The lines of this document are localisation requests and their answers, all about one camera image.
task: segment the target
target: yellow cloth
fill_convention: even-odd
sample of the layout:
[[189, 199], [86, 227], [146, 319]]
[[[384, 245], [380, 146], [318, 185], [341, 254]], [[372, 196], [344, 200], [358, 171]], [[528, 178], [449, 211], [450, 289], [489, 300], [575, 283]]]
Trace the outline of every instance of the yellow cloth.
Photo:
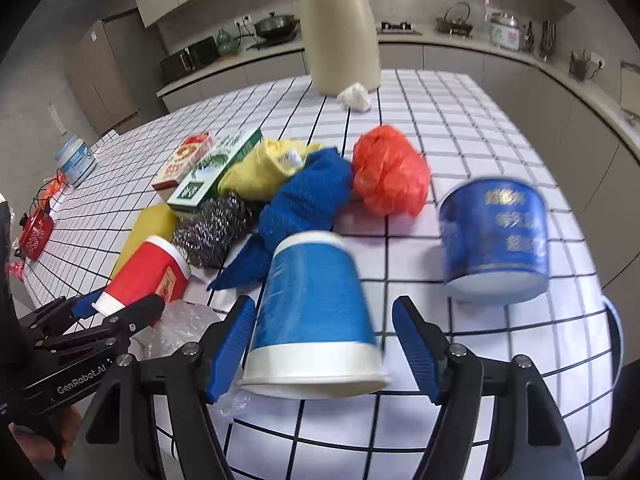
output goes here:
[[149, 236], [156, 235], [170, 242], [174, 238], [174, 231], [179, 223], [178, 217], [164, 202], [143, 209], [120, 251], [120, 257], [113, 267], [111, 277], [113, 278], [118, 273]]
[[218, 193], [233, 191], [246, 200], [268, 202], [287, 179], [305, 167], [306, 156], [320, 148], [320, 142], [307, 146], [302, 140], [264, 138], [225, 173]]

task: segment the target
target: plastic jug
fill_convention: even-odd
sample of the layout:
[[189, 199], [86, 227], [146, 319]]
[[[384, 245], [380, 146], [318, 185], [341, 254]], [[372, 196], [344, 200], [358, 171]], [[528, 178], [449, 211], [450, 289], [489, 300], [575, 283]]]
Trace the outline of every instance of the plastic jug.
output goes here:
[[300, 27], [313, 86], [338, 95], [353, 83], [380, 86], [380, 51], [368, 0], [300, 0]]

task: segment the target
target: blue paper cup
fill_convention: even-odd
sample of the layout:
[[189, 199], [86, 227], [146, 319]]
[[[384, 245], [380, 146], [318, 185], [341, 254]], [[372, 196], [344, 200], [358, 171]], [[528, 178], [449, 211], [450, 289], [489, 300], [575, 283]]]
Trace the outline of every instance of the blue paper cup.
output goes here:
[[276, 248], [241, 385], [288, 399], [328, 399], [385, 386], [353, 258], [333, 233]]
[[471, 180], [444, 198], [439, 219], [452, 298], [507, 304], [546, 291], [546, 204], [534, 187], [507, 177]]

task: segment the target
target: white tiled table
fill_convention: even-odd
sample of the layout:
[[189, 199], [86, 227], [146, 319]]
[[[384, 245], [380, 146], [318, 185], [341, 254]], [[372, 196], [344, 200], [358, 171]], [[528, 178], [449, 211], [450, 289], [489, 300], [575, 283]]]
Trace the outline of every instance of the white tiled table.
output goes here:
[[[529, 355], [545, 378], [581, 460], [607, 439], [611, 352], [600, 285], [582, 232], [562, 192], [527, 140], [466, 75], [383, 71], [373, 108], [347, 112], [310, 87], [308, 76], [231, 92], [182, 108], [95, 148], [98, 168], [56, 197], [56, 228], [26, 285], [36, 304], [105, 285], [142, 208], [158, 201], [151, 178], [180, 140], [196, 132], [260, 126], [267, 137], [320, 140], [351, 158], [361, 134], [381, 121], [402, 130], [433, 170], [429, 200], [416, 221], [376, 218], [353, 203], [336, 219], [358, 265], [391, 382], [382, 392], [339, 400], [253, 396], [231, 425], [215, 422], [238, 478], [410, 479], [438, 408], [418, 393], [395, 336], [392, 301], [409, 295], [423, 316], [479, 356]], [[537, 186], [550, 215], [548, 293], [523, 304], [460, 305], [443, 292], [436, 208], [456, 184], [506, 174]], [[234, 248], [229, 255], [238, 252]], [[241, 291], [206, 292], [192, 278], [186, 300], [224, 315]], [[261, 287], [249, 292], [260, 302]], [[100, 316], [82, 322], [86, 326]], [[465, 480], [478, 479], [493, 399], [483, 398]], [[175, 453], [166, 409], [157, 408], [162, 447]]]

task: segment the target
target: white tissue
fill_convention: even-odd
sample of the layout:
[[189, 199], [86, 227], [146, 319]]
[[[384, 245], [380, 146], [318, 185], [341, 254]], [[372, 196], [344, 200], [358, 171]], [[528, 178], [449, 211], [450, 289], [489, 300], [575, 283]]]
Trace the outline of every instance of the white tissue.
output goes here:
[[371, 108], [371, 98], [361, 83], [354, 83], [340, 92], [338, 102], [359, 112], [366, 112]]

